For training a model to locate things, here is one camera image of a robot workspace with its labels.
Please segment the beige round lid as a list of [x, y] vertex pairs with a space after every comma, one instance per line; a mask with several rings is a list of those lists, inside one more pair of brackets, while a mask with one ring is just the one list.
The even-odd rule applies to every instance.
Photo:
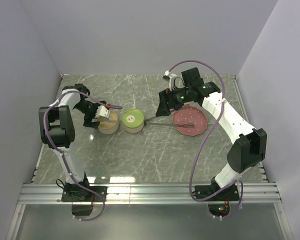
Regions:
[[108, 119], [98, 118], [98, 121], [99, 121], [99, 123], [103, 122], [103, 121], [118, 121], [119, 122], [118, 115], [114, 111], [112, 111], [112, 110], [110, 111], [110, 116], [109, 116]]

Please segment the green round lid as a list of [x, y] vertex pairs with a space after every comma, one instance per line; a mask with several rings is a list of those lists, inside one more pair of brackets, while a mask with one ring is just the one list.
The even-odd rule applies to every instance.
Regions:
[[128, 128], [137, 128], [144, 123], [144, 114], [141, 110], [131, 108], [126, 110], [121, 117], [123, 124]]

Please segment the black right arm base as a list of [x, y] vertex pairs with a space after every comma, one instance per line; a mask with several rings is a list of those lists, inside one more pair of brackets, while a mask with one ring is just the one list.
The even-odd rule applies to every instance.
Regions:
[[196, 200], [212, 196], [205, 200], [205, 202], [209, 202], [208, 211], [214, 219], [222, 220], [231, 216], [242, 206], [243, 186], [239, 189], [236, 184], [233, 184], [216, 194], [220, 190], [218, 187], [218, 185], [213, 186], [212, 184], [196, 185], [192, 194]]

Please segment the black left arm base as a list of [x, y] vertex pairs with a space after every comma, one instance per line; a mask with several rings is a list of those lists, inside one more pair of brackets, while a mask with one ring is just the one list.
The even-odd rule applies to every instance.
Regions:
[[72, 205], [71, 212], [74, 216], [89, 216], [94, 208], [94, 203], [102, 203], [106, 200], [108, 187], [105, 185], [92, 186], [86, 176], [79, 182], [88, 191], [79, 187], [75, 183], [64, 183], [61, 179], [55, 181], [56, 185], [62, 189], [61, 202], [63, 203], [87, 203], [86, 205]]

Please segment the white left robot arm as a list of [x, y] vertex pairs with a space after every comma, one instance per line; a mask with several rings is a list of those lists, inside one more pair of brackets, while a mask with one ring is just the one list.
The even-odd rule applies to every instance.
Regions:
[[65, 181], [57, 179], [56, 185], [62, 189], [65, 202], [103, 202], [106, 188], [93, 189], [88, 177], [80, 166], [74, 148], [76, 138], [71, 111], [83, 114], [83, 126], [97, 129], [98, 118], [107, 119], [111, 105], [90, 96], [90, 90], [82, 83], [66, 86], [61, 95], [49, 106], [38, 110], [40, 137], [58, 157], [65, 174]]

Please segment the cream steel round container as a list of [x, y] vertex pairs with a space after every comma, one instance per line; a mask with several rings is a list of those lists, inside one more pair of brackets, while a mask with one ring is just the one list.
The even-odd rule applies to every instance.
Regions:
[[114, 134], [119, 129], [119, 122], [115, 121], [101, 121], [98, 130], [104, 135]]

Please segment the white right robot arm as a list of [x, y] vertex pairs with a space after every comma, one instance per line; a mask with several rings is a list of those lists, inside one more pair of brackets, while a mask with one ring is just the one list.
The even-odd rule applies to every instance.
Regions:
[[225, 98], [225, 89], [219, 88], [214, 82], [204, 82], [198, 68], [194, 67], [181, 73], [183, 87], [175, 86], [177, 75], [166, 71], [163, 79], [169, 87], [159, 92], [159, 105], [156, 117], [169, 116], [178, 112], [188, 102], [198, 103], [214, 118], [215, 124], [220, 125], [227, 133], [232, 147], [228, 152], [227, 163], [211, 180], [206, 189], [198, 196], [191, 197], [198, 202], [212, 198], [222, 200], [241, 176], [251, 167], [263, 161], [266, 155], [267, 133], [264, 129], [256, 129], [249, 124], [229, 104]]

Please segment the steel food tongs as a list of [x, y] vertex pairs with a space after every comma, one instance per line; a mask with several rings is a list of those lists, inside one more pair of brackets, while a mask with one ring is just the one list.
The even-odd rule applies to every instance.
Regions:
[[152, 125], [159, 127], [180, 127], [180, 128], [193, 128], [195, 125], [193, 123], [173, 123], [172, 115], [174, 109], [170, 110], [170, 115], [168, 116], [152, 116], [144, 120], [144, 125]]

